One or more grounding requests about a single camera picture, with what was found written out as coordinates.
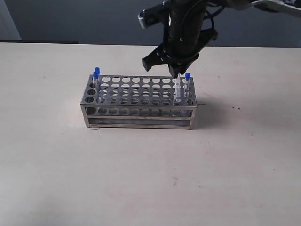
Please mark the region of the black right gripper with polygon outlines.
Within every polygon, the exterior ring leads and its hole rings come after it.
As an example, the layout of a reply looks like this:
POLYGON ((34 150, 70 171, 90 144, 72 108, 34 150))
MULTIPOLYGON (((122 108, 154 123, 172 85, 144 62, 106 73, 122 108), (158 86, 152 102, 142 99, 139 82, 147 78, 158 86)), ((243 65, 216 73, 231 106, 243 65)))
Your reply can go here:
POLYGON ((211 40, 216 40, 218 32, 215 29, 201 30, 198 38, 172 40, 169 38, 157 46, 150 54, 142 59, 142 65, 148 72, 153 66, 168 65, 173 78, 186 73, 193 62, 199 58, 199 52, 211 40))

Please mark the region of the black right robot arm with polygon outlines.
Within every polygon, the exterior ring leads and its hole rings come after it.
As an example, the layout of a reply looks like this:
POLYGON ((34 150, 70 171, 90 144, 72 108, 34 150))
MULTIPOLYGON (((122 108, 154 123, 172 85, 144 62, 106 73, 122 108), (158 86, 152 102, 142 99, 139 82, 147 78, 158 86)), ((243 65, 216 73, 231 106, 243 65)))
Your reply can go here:
POLYGON ((146 71, 167 65, 173 78, 185 74, 199 58, 200 51, 215 40, 214 17, 225 8, 246 10, 257 8, 271 13, 301 16, 299 0, 167 0, 138 15, 143 29, 158 23, 164 26, 163 41, 142 59, 146 71))

